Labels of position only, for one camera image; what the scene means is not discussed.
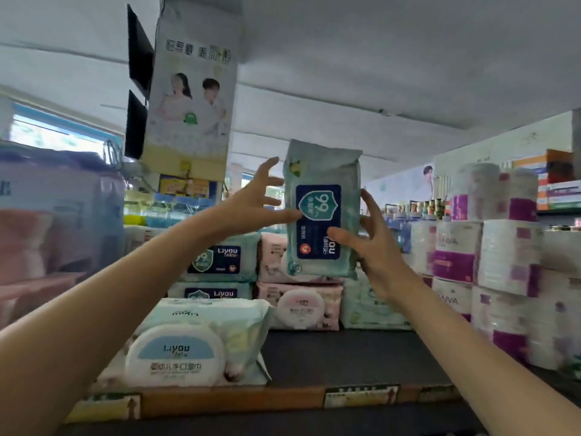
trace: hand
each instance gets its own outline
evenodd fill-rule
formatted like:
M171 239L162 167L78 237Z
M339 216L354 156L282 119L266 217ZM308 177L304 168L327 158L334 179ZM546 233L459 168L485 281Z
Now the hand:
M400 249L371 194L361 190L361 197L371 215L361 217L361 225L369 233L369 239L356 237L342 228L329 228L327 234L331 240L353 248L359 254L361 267L379 297L398 302L407 282L417 279L417 276L403 261Z
M258 167L249 184L216 207L222 217L225 217L228 235L250 233L280 223L293 223L302 217L297 209L272 211L264 207L281 204L280 200L265 196L266 187L279 187L285 183L279 177L268 175L270 168L277 163L277 157L264 162Z

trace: right hand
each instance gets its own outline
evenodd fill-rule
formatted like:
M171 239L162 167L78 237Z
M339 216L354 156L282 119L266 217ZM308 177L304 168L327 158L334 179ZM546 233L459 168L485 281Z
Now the right hand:
M361 267L379 297L397 303L407 283L417 279L417 276L403 261L400 249L371 194L361 190L361 197L371 215L361 217L361 225L369 233L369 239L356 237L335 227L329 228L327 234L334 242L348 246L359 254Z

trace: forearm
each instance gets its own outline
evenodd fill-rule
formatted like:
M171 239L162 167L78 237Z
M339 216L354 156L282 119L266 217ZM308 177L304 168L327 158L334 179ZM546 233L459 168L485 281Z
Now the forearm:
M223 217L187 219L0 331L3 430L51 434L192 259L228 235Z
M403 284L404 315L491 434L579 433L581 410L476 332L419 279Z

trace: window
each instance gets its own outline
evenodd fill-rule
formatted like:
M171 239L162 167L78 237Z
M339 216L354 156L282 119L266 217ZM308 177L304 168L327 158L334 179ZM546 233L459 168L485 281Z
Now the window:
M14 104L10 140L22 145L52 150L97 153L110 161L103 149L111 139L122 146L119 136L21 104Z
M242 187L248 185L248 182L250 182L253 177L254 175L252 174L243 173ZM282 201L281 208L285 207L285 187L266 187L266 196L280 199Z

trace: white ceiling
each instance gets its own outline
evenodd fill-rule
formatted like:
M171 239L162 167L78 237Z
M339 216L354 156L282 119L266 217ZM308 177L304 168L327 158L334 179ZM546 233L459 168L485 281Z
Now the white ceiling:
M581 0L201 1L243 7L231 160L249 170L297 138L361 148L367 182L581 103ZM126 3L153 42L159 0L3 0L0 85L123 129L101 104L133 87Z

